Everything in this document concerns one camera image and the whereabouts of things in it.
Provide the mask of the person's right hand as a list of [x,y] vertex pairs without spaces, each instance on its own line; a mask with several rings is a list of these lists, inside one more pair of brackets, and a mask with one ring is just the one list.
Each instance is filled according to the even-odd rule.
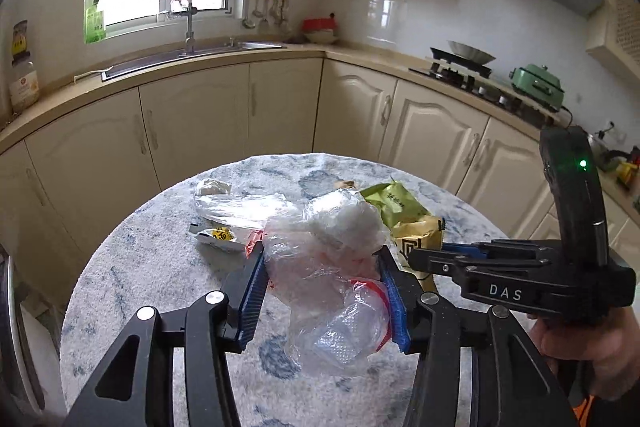
[[586,329],[538,319],[529,336],[548,360],[590,362],[589,391],[603,400],[620,399],[639,379],[639,323],[631,307],[614,308]]

